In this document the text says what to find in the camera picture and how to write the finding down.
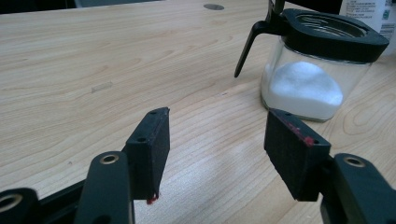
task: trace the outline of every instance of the mounting hole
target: mounting hole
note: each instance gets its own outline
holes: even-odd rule
[[[97,217],[92,224],[108,224],[111,222],[111,217],[107,215],[102,215]]]
[[[138,142],[146,142],[146,138],[145,137],[139,137],[139,138],[137,138],[137,141]]]
[[[223,10],[224,6],[217,5],[217,4],[205,4],[205,8],[210,9],[210,10]]]
[[[366,166],[366,164],[364,164],[364,162],[359,160],[358,158],[345,157],[344,161],[351,166],[356,166],[360,168]]]
[[[23,197],[20,194],[9,194],[0,198],[0,213],[17,206]]]
[[[120,157],[117,155],[106,155],[104,157],[102,157],[102,159],[100,159],[100,163],[104,164],[104,165],[108,165],[111,163],[116,162]]]

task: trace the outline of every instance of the wooden table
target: wooden table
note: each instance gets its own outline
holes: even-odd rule
[[[233,78],[266,11],[261,0],[168,0],[0,16],[0,191],[45,197],[78,182],[169,106],[160,200],[135,202],[137,223],[320,223],[319,203],[295,202],[262,148],[260,80],[277,37],[259,36]],[[394,188],[395,62],[380,58],[333,119],[308,122],[332,155],[371,161]]]

